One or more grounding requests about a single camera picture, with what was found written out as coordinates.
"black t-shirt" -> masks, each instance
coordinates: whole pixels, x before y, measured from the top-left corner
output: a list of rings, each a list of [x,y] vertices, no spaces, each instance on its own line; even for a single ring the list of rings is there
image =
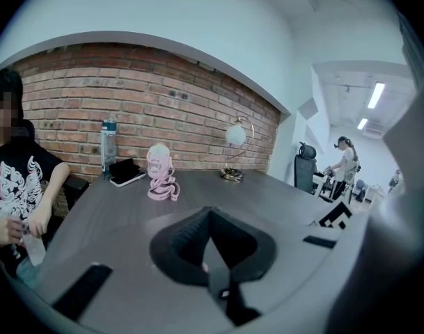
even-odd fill
[[[0,218],[18,216],[22,220],[38,206],[43,192],[41,181],[49,181],[58,157],[27,137],[13,138],[0,147]],[[13,270],[26,256],[21,246],[0,248],[1,260]]]

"white graphic print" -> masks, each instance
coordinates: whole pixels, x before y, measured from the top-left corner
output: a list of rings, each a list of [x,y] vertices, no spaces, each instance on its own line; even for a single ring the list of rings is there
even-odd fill
[[[28,176],[24,181],[20,172],[4,162],[0,164],[0,218],[12,215],[25,219],[42,199],[42,169],[33,156],[28,161]]]

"hand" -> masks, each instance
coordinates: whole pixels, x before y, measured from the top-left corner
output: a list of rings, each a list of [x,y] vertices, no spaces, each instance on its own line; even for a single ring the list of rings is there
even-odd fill
[[[48,199],[42,198],[38,207],[29,215],[29,230],[32,236],[41,237],[46,234],[47,224],[52,215],[52,203]]]
[[[22,238],[22,221],[17,216],[0,218],[0,246],[19,244]]]

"lamp base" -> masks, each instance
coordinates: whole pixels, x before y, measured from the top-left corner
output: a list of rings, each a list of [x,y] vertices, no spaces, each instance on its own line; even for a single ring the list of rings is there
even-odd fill
[[[228,181],[242,182],[242,180],[244,179],[242,171],[235,170],[234,168],[221,168],[219,170],[219,174],[222,178]]]

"dark hair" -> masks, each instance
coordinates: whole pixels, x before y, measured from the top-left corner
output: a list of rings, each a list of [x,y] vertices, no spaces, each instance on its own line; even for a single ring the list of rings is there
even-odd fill
[[[23,82],[18,72],[4,68],[0,70],[0,101],[4,100],[4,93],[11,92],[17,102],[18,119],[23,120]]]
[[[352,148],[352,150],[354,151],[354,160],[355,161],[358,161],[359,160],[359,156],[357,155],[356,148],[354,147],[354,144],[352,143],[352,141],[349,140],[348,137],[341,136],[341,137],[338,138],[337,143],[342,142],[342,141],[345,142],[349,147]]]

